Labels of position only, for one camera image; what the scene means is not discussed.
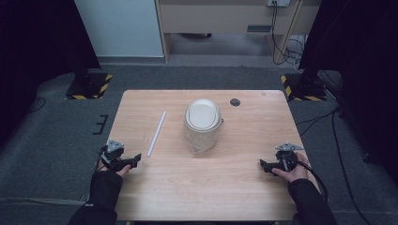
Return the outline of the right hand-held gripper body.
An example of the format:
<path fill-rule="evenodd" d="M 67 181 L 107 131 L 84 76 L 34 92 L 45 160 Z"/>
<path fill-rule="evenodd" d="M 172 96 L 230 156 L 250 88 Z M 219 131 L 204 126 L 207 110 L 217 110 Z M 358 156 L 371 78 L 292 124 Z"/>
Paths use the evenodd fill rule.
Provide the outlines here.
<path fill-rule="evenodd" d="M 285 172 L 293 171 L 298 164 L 298 157 L 295 150 L 303 150 L 303 147 L 287 142 L 277 145 L 275 149 L 277 150 L 276 158 L 280 161 L 282 170 Z"/>

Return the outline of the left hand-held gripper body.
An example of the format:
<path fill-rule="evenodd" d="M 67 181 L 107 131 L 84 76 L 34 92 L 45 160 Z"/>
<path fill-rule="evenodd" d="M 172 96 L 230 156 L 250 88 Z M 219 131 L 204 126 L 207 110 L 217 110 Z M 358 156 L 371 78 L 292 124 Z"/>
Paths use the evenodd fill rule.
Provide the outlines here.
<path fill-rule="evenodd" d="M 121 158 L 124 153 L 124 144 L 110 140 L 100 149 L 100 159 L 104 166 L 110 171 L 121 171 L 127 162 Z"/>

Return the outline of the person's left hand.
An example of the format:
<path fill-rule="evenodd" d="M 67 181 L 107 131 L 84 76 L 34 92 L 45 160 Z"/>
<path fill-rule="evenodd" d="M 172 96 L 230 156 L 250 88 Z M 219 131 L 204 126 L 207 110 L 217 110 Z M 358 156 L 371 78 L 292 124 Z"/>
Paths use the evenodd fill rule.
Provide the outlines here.
<path fill-rule="evenodd" d="M 103 164 L 103 162 L 101 160 L 99 160 L 97 171 L 98 172 L 106 172 L 107 170 L 108 170 L 108 168 Z M 129 173 L 129 171 L 130 171 L 130 165 L 126 165 L 122 170 L 116 172 L 116 174 L 118 174 L 121 177 L 124 177 L 126 174 Z"/>

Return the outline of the person's right hand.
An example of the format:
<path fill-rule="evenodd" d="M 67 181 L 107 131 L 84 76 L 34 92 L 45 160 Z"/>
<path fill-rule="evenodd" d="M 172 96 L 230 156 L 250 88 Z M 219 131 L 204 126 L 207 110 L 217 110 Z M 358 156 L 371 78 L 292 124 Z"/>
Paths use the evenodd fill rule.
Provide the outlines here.
<path fill-rule="evenodd" d="M 275 173 L 276 175 L 282 177 L 289 183 L 293 183 L 294 181 L 299 180 L 299 179 L 308 179 L 309 178 L 308 171 L 302 165 L 299 165 L 299 164 L 291 172 L 284 172 L 277 168 L 274 168 L 272 170 L 272 172 Z"/>

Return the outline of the white straw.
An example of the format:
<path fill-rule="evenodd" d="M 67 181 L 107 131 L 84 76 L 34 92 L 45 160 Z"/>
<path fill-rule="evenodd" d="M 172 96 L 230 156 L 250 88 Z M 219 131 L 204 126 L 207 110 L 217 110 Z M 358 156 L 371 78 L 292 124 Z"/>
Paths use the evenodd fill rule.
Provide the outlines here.
<path fill-rule="evenodd" d="M 150 158 L 151 155 L 152 155 L 152 153 L 153 153 L 153 150 L 154 150 L 154 148 L 155 148 L 156 141 L 157 141 L 157 139 L 158 139 L 158 137 L 159 137 L 159 134 L 160 134 L 160 132 L 161 132 L 161 127 L 162 127 L 162 125 L 163 125 L 163 123 L 164 123 L 164 119 L 165 119 L 165 117 L 166 117 L 166 114 L 167 114 L 167 111 L 163 111 L 163 113 L 162 113 L 162 115 L 161 115 L 161 119 L 160 119 L 160 121 L 159 121 L 159 123 L 158 123 L 158 125 L 157 125 L 157 127 L 156 127 L 156 130 L 155 130 L 155 132 L 154 132 L 152 141 L 151 141 L 151 143 L 150 143 L 150 145 L 149 145 L 149 148 L 148 148 L 148 150 L 147 150 L 147 152 L 146 152 L 146 156 L 147 156 L 148 158 Z"/>

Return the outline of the black striped stand base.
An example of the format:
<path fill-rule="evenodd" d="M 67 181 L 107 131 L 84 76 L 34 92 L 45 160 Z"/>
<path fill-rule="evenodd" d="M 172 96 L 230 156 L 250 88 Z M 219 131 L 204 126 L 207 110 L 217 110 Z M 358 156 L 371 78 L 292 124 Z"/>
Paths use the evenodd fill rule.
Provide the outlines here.
<path fill-rule="evenodd" d="M 288 100 L 325 100 L 324 87 L 317 76 L 306 73 L 286 73 L 281 77 Z"/>
<path fill-rule="evenodd" d="M 112 75 L 103 71 L 89 71 L 82 78 L 75 77 L 66 93 L 66 99 L 102 98 L 111 79 Z"/>

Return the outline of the white swing-lid trash bin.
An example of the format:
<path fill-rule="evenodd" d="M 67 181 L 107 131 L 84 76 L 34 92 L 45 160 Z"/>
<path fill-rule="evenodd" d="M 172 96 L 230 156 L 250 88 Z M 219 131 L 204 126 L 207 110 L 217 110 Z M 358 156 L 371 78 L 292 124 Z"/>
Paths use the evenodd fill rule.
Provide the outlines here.
<path fill-rule="evenodd" d="M 185 111 L 184 134 L 194 154 L 213 148 L 222 133 L 222 115 L 218 105 L 210 99 L 193 101 Z"/>

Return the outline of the black curtain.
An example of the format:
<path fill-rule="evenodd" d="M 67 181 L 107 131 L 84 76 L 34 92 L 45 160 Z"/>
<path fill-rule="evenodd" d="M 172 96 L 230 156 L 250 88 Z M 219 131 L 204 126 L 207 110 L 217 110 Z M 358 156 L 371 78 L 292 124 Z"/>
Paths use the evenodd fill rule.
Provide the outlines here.
<path fill-rule="evenodd" d="M 75 0 L 0 0 L 0 145 L 42 83 L 99 66 Z"/>
<path fill-rule="evenodd" d="M 398 0 L 321 0 L 300 66 L 342 75 L 347 120 L 398 186 Z"/>

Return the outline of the white panel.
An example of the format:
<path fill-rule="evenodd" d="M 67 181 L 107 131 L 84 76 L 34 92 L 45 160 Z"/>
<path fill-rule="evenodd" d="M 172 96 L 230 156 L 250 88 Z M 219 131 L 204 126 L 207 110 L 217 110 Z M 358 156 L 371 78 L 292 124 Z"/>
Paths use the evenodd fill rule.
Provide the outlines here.
<path fill-rule="evenodd" d="M 163 57 L 155 0 L 75 0 L 97 56 Z"/>

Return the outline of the light wooden desk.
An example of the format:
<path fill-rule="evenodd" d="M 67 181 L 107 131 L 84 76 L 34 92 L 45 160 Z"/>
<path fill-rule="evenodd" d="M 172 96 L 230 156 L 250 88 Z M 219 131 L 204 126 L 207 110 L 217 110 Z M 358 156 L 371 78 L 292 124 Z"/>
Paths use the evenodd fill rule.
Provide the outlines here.
<path fill-rule="evenodd" d="M 155 0 L 165 56 L 173 34 L 263 33 L 273 60 L 285 59 L 291 36 L 307 36 L 322 0 L 290 0 L 268 7 L 268 0 Z"/>

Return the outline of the grey power strip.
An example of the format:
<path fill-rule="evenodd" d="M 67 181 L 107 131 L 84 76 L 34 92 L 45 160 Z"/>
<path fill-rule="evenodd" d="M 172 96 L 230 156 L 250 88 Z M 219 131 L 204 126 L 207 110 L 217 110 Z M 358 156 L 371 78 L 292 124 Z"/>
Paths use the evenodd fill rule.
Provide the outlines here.
<path fill-rule="evenodd" d="M 268 0 L 267 6 L 270 8 L 287 8 L 290 5 L 290 0 Z"/>

